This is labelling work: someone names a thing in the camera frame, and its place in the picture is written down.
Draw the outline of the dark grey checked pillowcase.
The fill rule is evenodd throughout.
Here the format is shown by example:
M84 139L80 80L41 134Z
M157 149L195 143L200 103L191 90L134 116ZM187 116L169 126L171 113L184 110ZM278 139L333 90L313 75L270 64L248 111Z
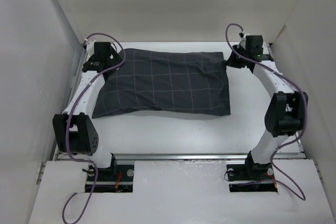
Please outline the dark grey checked pillowcase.
M126 61L100 89L93 118L136 111L230 115L222 52L157 52L128 48Z

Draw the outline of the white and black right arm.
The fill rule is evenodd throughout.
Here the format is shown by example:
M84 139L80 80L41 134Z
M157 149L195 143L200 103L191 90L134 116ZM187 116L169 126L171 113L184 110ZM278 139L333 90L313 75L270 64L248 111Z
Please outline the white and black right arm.
M245 158L243 164L228 164L228 180L262 180L273 175L271 161L279 146L296 135L304 126L304 103L307 94L300 94L279 71L270 54L264 53L261 35L239 34L240 42L233 46L227 65L248 68L259 79L270 96L265 114L265 132Z

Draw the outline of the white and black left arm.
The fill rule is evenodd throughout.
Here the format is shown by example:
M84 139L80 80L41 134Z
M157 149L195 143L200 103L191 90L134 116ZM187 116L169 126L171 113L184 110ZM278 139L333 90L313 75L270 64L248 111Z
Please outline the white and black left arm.
M96 163L100 166L99 174L106 180L112 180L117 176L118 168L111 163L110 154L105 161L98 159L102 150L91 119L101 88L107 78L123 65L123 59L111 42L97 42L93 39L86 42L84 49L87 57L81 69L79 85L63 113L54 115L52 124L61 153L67 153L68 138L75 159L92 160L90 165Z

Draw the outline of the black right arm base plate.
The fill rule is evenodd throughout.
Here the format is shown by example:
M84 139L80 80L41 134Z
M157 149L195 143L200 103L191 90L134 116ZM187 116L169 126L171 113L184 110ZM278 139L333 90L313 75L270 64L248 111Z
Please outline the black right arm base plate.
M231 193L277 193L272 165L252 165L227 163L225 172Z

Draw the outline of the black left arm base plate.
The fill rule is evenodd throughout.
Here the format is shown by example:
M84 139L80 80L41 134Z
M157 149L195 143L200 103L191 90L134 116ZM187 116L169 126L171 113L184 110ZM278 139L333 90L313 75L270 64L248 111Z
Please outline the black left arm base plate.
M134 165L111 164L108 168L98 168L98 179L94 193L132 193Z

